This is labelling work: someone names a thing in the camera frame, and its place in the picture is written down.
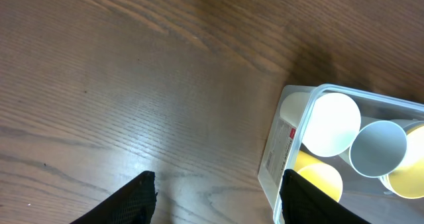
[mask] plastic bin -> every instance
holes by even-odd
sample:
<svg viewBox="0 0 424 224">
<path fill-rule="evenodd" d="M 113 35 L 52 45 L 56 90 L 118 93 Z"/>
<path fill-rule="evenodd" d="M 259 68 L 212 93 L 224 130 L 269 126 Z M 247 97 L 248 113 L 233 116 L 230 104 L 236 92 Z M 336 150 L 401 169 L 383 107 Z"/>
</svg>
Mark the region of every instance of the plastic bin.
<svg viewBox="0 0 424 224">
<path fill-rule="evenodd" d="M 308 104 L 295 132 L 293 127 L 280 118 L 282 101 L 294 92 L 310 93 Z M 274 211 L 275 223 L 284 223 L 279 195 L 282 174 L 286 168 L 294 167 L 299 150 L 308 152 L 301 145 L 301 140 L 315 101 L 323 92 L 339 92 L 350 96 L 358 105 L 361 115 L 367 117 L 424 121 L 422 104 L 332 84 L 319 87 L 287 85 L 278 102 L 258 174 L 259 182 Z M 387 190 L 378 178 L 366 178 L 356 173 L 339 156 L 314 157 L 339 171 L 343 179 L 343 194 L 339 203 L 361 218 L 371 223 L 424 223 L 424 198 L 399 197 Z"/>
</svg>

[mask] label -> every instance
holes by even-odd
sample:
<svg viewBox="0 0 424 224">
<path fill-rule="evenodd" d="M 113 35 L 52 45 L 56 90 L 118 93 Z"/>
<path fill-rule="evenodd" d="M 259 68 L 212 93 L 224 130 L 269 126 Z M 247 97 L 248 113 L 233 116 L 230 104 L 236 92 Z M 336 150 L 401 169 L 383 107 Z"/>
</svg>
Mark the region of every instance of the label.
<svg viewBox="0 0 424 224">
<path fill-rule="evenodd" d="M 266 160 L 266 169 L 277 186 L 286 169 L 287 159 L 292 148 L 296 128 L 287 121 L 278 120 L 276 132 L 271 140 L 271 149 Z"/>
</svg>

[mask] wood grain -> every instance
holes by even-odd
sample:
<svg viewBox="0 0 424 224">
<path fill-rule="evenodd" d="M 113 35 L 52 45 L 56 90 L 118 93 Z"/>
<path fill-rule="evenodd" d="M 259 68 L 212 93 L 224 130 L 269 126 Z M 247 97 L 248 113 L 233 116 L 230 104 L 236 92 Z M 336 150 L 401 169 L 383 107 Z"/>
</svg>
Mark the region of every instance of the wood grain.
<svg viewBox="0 0 424 224">
<path fill-rule="evenodd" d="M 272 223 L 283 86 L 423 103 L 423 1 L 0 0 L 0 222 L 69 223 L 152 170 L 153 223 Z"/>
</svg>

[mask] red label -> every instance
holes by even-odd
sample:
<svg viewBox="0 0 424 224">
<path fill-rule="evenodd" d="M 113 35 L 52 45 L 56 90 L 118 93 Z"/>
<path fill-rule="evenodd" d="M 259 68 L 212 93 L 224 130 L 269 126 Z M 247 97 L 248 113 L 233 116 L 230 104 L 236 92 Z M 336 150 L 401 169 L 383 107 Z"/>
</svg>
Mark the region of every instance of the red label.
<svg viewBox="0 0 424 224">
<path fill-rule="evenodd" d="M 296 130 L 294 128 L 291 128 L 292 130 L 290 131 L 290 138 L 293 139 L 294 138 L 294 134 L 296 133 Z"/>
</svg>

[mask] yellow cup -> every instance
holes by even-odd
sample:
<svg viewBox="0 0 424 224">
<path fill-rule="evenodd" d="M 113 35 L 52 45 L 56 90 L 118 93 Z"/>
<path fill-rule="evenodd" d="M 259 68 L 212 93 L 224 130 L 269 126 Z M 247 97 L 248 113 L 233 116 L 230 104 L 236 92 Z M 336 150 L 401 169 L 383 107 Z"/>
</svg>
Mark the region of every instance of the yellow cup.
<svg viewBox="0 0 424 224">
<path fill-rule="evenodd" d="M 387 176 L 386 184 L 395 194 L 416 199 L 424 197 L 424 125 L 407 131 L 407 139 L 405 162 Z"/>
<path fill-rule="evenodd" d="M 343 181 L 332 166 L 299 151 L 294 170 L 329 197 L 339 202 L 343 192 Z"/>
</svg>

